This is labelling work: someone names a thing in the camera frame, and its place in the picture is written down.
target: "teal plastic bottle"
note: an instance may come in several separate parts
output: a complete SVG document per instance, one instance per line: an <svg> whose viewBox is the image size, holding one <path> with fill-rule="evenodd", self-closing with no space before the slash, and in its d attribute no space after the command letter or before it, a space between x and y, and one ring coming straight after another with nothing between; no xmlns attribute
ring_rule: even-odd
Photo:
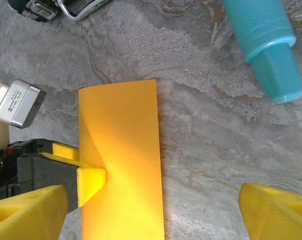
<svg viewBox="0 0 302 240"><path fill-rule="evenodd" d="M275 103L302 96L302 78L291 47L296 37L281 0L224 0L244 60Z"/></svg>

